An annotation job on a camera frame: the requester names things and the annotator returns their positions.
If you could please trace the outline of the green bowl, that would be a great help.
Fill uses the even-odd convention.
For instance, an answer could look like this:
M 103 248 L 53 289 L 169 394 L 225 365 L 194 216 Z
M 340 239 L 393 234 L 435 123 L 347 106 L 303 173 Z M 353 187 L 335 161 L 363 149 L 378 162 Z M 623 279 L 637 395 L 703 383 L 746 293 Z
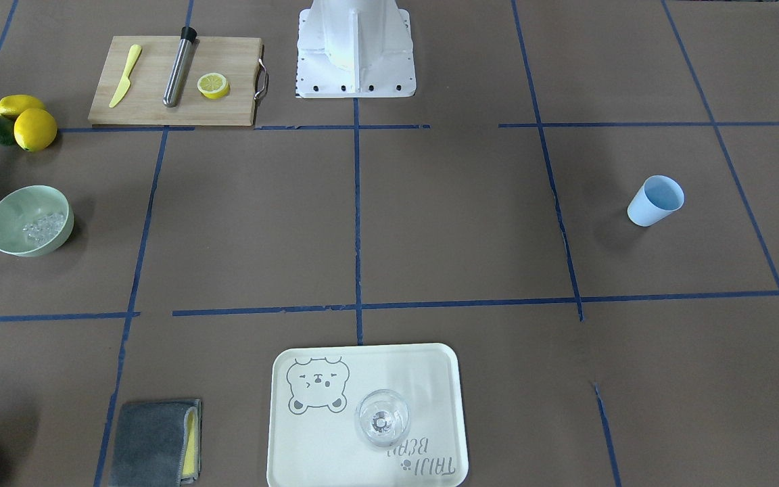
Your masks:
M 40 216 L 61 212 L 67 216 L 63 231 L 46 246 L 34 247 L 27 243 L 22 232 L 24 225 Z M 74 228 L 73 206 L 65 195 L 46 185 L 19 188 L 0 201 L 0 252 L 18 258 L 45 256 L 63 246 Z

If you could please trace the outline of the light blue cup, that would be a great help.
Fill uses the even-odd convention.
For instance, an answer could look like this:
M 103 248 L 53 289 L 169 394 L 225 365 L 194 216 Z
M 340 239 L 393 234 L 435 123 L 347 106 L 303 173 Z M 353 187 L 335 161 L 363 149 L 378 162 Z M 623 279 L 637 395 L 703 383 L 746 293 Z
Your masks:
M 684 205 L 684 190 L 665 175 L 653 175 L 640 186 L 628 204 L 627 216 L 638 226 L 648 227 L 661 221 Z

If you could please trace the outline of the ice cubes in bowl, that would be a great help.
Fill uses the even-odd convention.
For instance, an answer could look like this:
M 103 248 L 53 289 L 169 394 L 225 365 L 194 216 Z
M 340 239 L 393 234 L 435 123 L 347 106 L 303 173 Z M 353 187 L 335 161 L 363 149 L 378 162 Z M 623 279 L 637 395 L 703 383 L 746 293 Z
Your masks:
M 28 244 L 34 247 L 46 246 L 59 235 L 67 223 L 67 216 L 61 212 L 49 213 L 24 225 L 22 232 Z

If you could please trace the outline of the yellow lemon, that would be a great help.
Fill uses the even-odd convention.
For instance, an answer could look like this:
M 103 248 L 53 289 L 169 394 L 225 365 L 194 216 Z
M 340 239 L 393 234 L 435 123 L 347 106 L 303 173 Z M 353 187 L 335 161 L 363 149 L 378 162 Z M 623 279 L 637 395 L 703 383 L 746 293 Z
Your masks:
M 16 121 L 28 109 L 46 109 L 46 105 L 33 95 L 18 93 L 0 99 L 0 116 Z
M 28 152 L 49 147 L 55 141 L 57 133 L 55 117 L 46 109 L 28 108 L 18 115 L 14 123 L 16 145 Z

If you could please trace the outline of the yellow plastic knife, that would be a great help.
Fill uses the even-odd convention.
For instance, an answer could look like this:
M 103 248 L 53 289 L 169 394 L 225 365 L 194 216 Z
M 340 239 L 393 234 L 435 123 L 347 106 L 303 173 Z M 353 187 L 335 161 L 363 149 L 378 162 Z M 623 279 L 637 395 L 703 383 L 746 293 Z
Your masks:
M 136 63 L 138 62 L 142 50 L 142 46 L 139 44 L 133 44 L 130 46 L 126 58 L 126 64 L 124 65 L 122 74 L 120 75 L 120 80 L 118 81 L 118 85 L 114 91 L 114 94 L 112 95 L 111 101 L 108 104 L 109 108 L 117 107 L 117 105 L 120 104 L 122 99 L 124 99 L 124 96 L 126 96 L 130 87 L 132 86 L 130 76 L 132 74 L 133 68 L 135 68 Z

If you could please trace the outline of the lemon half slice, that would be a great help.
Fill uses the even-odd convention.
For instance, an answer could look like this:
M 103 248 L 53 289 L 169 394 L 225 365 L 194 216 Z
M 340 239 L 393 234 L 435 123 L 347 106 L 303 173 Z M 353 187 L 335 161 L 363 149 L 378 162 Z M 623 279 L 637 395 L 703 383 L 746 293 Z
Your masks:
M 229 94 L 230 84 L 223 74 L 207 73 L 198 79 L 197 89 L 206 99 L 220 99 Z

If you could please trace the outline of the steel muddler bar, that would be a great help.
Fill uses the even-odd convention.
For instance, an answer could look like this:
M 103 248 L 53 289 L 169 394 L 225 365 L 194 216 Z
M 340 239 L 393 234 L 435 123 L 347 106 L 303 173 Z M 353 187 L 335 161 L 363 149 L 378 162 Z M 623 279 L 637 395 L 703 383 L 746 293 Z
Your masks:
M 175 60 L 162 97 L 165 108 L 173 108 L 179 105 L 183 89 L 185 88 L 186 77 L 191 67 L 196 41 L 197 31 L 191 26 L 183 26 Z

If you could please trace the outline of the wooden cutting board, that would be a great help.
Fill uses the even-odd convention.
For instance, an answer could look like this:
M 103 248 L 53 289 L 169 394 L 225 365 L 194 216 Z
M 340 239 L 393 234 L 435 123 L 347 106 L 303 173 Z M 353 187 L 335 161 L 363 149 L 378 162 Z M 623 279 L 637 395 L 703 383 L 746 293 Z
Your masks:
M 176 107 L 168 108 L 162 98 L 179 43 L 180 36 L 112 37 L 89 111 L 89 123 L 251 126 L 256 113 L 262 39 L 198 37 L 183 77 L 179 102 Z M 111 108 L 109 103 L 120 84 L 133 45 L 140 45 L 141 53 L 129 75 L 130 89 Z M 218 99 L 208 99 L 200 93 L 198 80 L 207 73 L 224 75 L 229 81 L 229 93 Z

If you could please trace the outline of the clear wine glass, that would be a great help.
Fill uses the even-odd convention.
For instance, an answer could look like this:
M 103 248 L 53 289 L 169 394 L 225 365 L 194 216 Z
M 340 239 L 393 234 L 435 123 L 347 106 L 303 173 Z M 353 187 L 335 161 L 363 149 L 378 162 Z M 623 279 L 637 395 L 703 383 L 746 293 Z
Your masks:
M 377 449 L 392 449 L 407 438 L 411 410 L 399 392 L 380 389 L 360 400 L 355 419 L 358 433 L 366 442 Z

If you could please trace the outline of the cream bear tray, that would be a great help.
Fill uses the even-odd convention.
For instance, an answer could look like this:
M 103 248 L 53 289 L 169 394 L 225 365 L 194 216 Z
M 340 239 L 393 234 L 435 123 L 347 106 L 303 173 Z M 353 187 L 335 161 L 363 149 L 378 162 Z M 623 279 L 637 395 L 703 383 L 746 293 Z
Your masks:
M 292 348 L 273 363 L 270 486 L 458 486 L 458 358 L 441 343 Z

